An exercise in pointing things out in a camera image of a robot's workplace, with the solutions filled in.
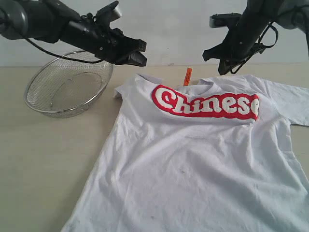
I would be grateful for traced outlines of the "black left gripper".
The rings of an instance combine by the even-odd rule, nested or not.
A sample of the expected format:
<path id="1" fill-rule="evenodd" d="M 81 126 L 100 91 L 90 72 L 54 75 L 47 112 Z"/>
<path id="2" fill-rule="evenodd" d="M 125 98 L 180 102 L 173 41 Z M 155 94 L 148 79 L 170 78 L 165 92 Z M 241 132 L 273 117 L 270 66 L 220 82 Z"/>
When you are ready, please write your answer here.
<path id="1" fill-rule="evenodd" d="M 65 42 L 111 64 L 145 67 L 147 43 L 125 36 L 121 30 L 103 27 L 93 21 L 70 21 L 65 27 Z"/>

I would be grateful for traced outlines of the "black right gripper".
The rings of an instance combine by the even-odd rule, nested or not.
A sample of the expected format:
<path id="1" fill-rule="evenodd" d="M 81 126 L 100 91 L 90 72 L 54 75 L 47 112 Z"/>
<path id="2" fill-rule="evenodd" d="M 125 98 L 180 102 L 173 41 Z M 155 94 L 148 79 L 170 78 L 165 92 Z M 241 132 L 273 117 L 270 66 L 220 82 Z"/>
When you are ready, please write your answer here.
<path id="1" fill-rule="evenodd" d="M 204 61 L 219 59 L 219 75 L 225 75 L 232 71 L 235 62 L 245 60 L 249 56 L 259 33 L 229 31 L 220 45 L 204 50 L 202 57 Z"/>

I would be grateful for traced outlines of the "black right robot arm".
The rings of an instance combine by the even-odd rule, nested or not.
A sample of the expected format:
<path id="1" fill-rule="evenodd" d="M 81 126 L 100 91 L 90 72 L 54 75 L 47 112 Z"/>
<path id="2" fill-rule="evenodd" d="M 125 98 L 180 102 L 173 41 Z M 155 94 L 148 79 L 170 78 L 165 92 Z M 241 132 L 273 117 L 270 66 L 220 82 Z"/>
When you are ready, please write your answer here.
<path id="1" fill-rule="evenodd" d="M 218 59 L 218 72 L 236 74 L 252 56 L 263 53 L 271 45 L 262 43 L 269 29 L 279 33 L 274 23 L 284 29 L 299 29 L 309 35 L 309 2 L 307 0 L 249 0 L 242 14 L 214 14 L 211 28 L 227 27 L 223 41 L 203 52 L 205 61 Z"/>

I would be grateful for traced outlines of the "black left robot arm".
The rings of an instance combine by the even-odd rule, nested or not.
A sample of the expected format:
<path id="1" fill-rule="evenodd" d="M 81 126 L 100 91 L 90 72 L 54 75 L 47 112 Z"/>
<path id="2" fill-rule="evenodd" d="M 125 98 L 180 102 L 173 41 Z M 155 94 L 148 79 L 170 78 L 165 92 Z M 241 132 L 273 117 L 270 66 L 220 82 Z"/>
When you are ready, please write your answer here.
<path id="1" fill-rule="evenodd" d="M 42 52 L 67 59 L 43 49 L 32 40 L 55 44 L 63 41 L 113 65 L 145 67 L 143 55 L 147 43 L 127 37 L 110 23 L 121 13 L 116 0 L 99 9 L 95 15 L 79 15 L 59 0 L 2 0 L 0 2 L 0 34 L 8 40 L 24 39 Z"/>

